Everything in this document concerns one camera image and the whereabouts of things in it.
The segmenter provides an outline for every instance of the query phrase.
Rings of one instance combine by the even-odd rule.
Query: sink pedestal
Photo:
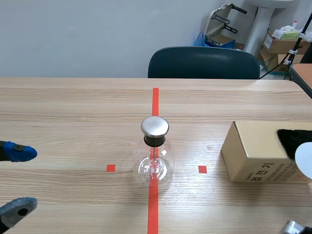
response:
[[[252,30],[248,36],[244,51],[258,56],[265,34],[268,30],[274,8],[259,7]]]

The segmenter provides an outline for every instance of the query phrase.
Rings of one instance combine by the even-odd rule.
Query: glass carafe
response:
[[[165,138],[169,123],[162,117],[151,116],[142,121],[141,130],[144,138],[134,151],[134,174],[145,184],[151,179],[165,183],[170,180],[176,161],[174,149]]]

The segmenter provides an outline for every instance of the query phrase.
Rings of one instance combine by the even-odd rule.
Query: floor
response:
[[[260,76],[263,76],[266,73],[264,69],[261,69],[260,71]],[[284,76],[278,76],[278,75],[270,75],[267,74],[264,78],[262,79],[284,79]]]

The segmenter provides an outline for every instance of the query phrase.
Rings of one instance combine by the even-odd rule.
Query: silver lid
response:
[[[151,138],[159,138],[169,131],[169,123],[162,117],[150,116],[141,123],[142,132]]]

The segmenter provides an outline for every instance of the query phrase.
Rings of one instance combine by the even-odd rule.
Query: dark green chair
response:
[[[148,78],[259,79],[257,59],[215,47],[169,47],[151,58]]]

